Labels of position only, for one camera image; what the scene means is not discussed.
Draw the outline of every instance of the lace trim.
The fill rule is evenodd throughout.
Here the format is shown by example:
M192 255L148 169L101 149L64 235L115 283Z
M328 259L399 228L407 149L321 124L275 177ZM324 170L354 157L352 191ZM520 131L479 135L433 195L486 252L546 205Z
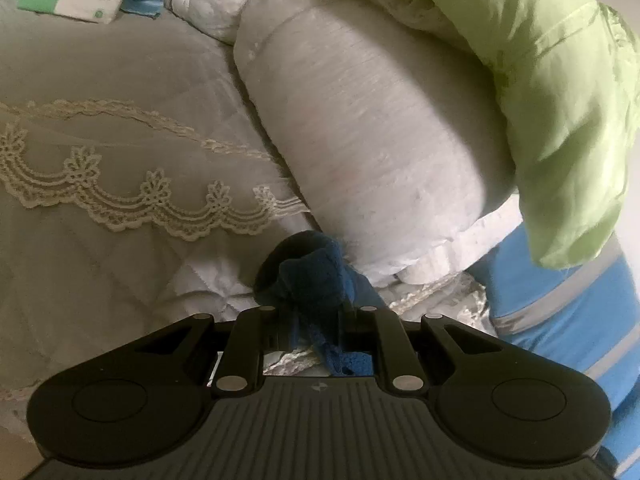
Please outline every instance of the lace trim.
M257 235L272 220L308 212L299 197L278 200L268 186L254 187L257 206L243 211L231 207L229 186L217 180L207 186L206 205L198 210L180 208L171 202L171 179L158 169L147 171L137 196L111 194L98 183L101 155L93 146L73 146L62 171L40 173L27 166L22 154L27 130L19 120L7 123L0 134L0 180L5 189L27 207L73 203L96 222L112 231L137 228L147 222L162 226L187 241L222 227L239 235Z
M0 402L19 402L29 400L34 391L42 384L42 380L38 379L33 384L15 390L5 390L0 388Z
M312 347L308 347L284 354L276 363L265 367L262 373L270 376L293 376L320 364L322 359Z
M454 280L457 276L457 274L449 274L448 276L444 276L443 278L439 279L437 282L422 285L416 291L408 292L399 300L392 301L391 303L389 303L388 307L396 314L398 314L398 316L402 316L402 314L404 314L407 310L425 300L443 286L452 282L452 280Z
M279 158L267 152L261 152L250 148L245 144L233 144L214 139L203 139L190 126L180 124L178 121L164 117L159 112L148 112L139 108L135 104L116 99L87 99L86 101L65 101L58 99L51 103L37 105L34 101L29 101L25 106L8 106L0 102L0 109L18 116L45 117L49 119L68 120L77 115L96 116L107 114L123 119L133 119L144 123L154 130L168 130L179 137L195 140L200 147L213 153L223 155L238 154L249 158L267 160L281 165Z

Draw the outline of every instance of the bed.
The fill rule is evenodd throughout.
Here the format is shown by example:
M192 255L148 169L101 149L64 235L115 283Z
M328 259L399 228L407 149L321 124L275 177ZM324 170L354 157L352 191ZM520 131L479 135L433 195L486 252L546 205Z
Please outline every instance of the bed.
M287 16L300 1L255 0L234 47L170 12L101 27L0 0L0 427L29 440L29 396L63 368L255 306L258 266L308 229L338 238L405 319L436 309L492 330L482 286L460 274L522 222L491 75L439 14L426 27L450 45L366 0L303 0L311 18ZM301 33L344 64L278 57ZM267 371L316 364L302 351Z

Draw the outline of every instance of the blue cloth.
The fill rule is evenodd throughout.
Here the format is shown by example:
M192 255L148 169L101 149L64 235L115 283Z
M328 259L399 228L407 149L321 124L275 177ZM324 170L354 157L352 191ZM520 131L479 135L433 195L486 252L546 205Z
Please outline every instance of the blue cloth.
M300 316L332 375L373 375L370 355L343 351L341 314L346 301L355 308L386 304L363 275L344 263L338 242L317 231L290 236L260 267L254 295L261 305L291 309ZM295 344L297 334L292 338Z
M618 463L637 455L640 449L640 380L613 413L613 423L603 445L612 452ZM640 460L629 465L618 477L620 480L640 479Z
M120 10L130 14L149 16L156 18L162 12L164 4L162 0L123 0Z
M579 269L548 270L535 266L524 227L520 226L472 265L469 272L486 286L495 320L540 300ZM635 450L640 445L637 400L640 341L629 339L637 333L639 323L640 304L633 277L624 256L619 256L573 301L548 319L522 332L500 333L504 341L580 372L587 372L601 362L624 340L632 342L619 359L608 363L609 368L596 377L614 410L604 446L619 463L629 457L630 447L635 446ZM632 470L635 472L628 470L621 478L640 480L640 468L633 466Z

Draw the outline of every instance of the light green pillowcase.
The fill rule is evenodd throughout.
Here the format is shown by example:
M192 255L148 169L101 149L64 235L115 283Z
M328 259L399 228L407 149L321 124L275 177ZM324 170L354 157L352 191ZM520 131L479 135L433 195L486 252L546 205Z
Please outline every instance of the light green pillowcase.
M639 39L596 0L433 0L494 73L533 259L591 260L639 123Z

